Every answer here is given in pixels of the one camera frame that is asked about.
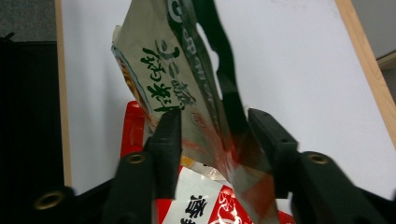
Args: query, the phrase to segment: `plastic bag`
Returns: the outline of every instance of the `plastic bag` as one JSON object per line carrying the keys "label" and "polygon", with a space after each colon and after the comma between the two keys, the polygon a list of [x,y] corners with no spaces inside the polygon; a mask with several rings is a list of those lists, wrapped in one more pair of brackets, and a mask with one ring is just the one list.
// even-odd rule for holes
{"label": "plastic bag", "polygon": [[159,203],[159,223],[253,224],[233,189],[194,171],[180,170],[177,199]]}
{"label": "plastic bag", "polygon": [[[222,101],[197,22],[219,55]],[[151,129],[163,112],[181,109],[183,155],[218,169],[254,223],[277,223],[270,167],[246,122],[213,2],[134,0],[113,39],[113,53]]]}

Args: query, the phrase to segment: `red label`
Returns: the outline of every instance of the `red label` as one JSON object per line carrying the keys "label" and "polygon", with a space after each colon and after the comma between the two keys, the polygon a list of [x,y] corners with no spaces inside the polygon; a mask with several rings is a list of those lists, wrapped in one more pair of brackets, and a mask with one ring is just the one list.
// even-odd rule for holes
{"label": "red label", "polygon": [[213,208],[209,224],[253,224],[247,212],[236,200],[233,189],[223,186]]}
{"label": "red label", "polygon": [[142,150],[144,126],[145,117],[142,108],[136,101],[129,102],[126,106],[122,131],[121,157],[131,152]]}
{"label": "red label", "polygon": [[279,221],[280,221],[280,224],[294,224],[295,223],[294,218],[291,215],[281,212],[281,211],[279,211]]}

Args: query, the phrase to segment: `snack bag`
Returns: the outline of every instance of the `snack bag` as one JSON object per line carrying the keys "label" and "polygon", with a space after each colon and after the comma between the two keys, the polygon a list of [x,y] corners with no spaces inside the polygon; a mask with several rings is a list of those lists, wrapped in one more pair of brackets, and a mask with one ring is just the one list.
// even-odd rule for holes
{"label": "snack bag", "polygon": [[159,203],[158,213],[162,224],[253,224],[233,189],[188,168],[180,170],[177,199]]}
{"label": "snack bag", "polygon": [[[222,101],[198,21],[219,55]],[[213,2],[134,0],[112,50],[150,128],[182,110],[183,156],[219,170],[254,223],[278,223],[270,167],[244,116]]]}

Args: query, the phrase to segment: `packaging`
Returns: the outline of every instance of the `packaging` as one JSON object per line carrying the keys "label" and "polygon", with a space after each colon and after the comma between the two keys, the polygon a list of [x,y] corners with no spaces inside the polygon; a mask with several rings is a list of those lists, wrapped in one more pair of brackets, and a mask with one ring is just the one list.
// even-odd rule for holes
{"label": "packaging", "polygon": [[234,75],[218,72],[221,101],[196,31],[194,4],[210,9],[203,2],[132,1],[114,31],[113,53],[150,129],[164,112],[181,109],[183,156],[220,171],[254,223],[278,223],[271,170],[248,129]]}
{"label": "packaging", "polygon": [[233,189],[188,168],[180,170],[177,199],[158,206],[159,223],[253,224]]}
{"label": "packaging", "polygon": [[[141,151],[144,139],[149,136],[151,132],[146,125],[143,110],[136,101],[129,102],[125,111],[121,156]],[[252,223],[247,212],[236,199],[232,186],[217,169],[187,157],[183,157],[180,163],[183,166],[179,169],[176,199],[160,199],[156,202],[158,212],[156,219],[159,224]],[[194,211],[199,212],[196,217],[192,215]],[[281,224],[294,224],[291,215],[278,211],[278,216]]]}

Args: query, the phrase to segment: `crinkled plastic packaging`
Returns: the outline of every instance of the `crinkled plastic packaging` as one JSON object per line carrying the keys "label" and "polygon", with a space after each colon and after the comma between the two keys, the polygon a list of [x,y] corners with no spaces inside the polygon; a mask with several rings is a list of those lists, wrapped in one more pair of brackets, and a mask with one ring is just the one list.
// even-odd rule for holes
{"label": "crinkled plastic packaging", "polygon": [[[231,68],[218,71],[220,100],[196,30],[197,15],[202,18],[203,11],[214,9],[203,5],[207,2],[132,1],[123,25],[114,31],[112,50],[150,128],[155,131],[164,112],[181,109],[183,156],[219,170],[254,223],[278,223],[273,178],[243,113],[231,50],[218,51],[220,67]],[[222,34],[221,27],[212,29],[209,42],[216,32]]]}
{"label": "crinkled plastic packaging", "polygon": [[159,203],[158,213],[162,224],[253,224],[233,189],[188,168],[180,170],[177,199]]}

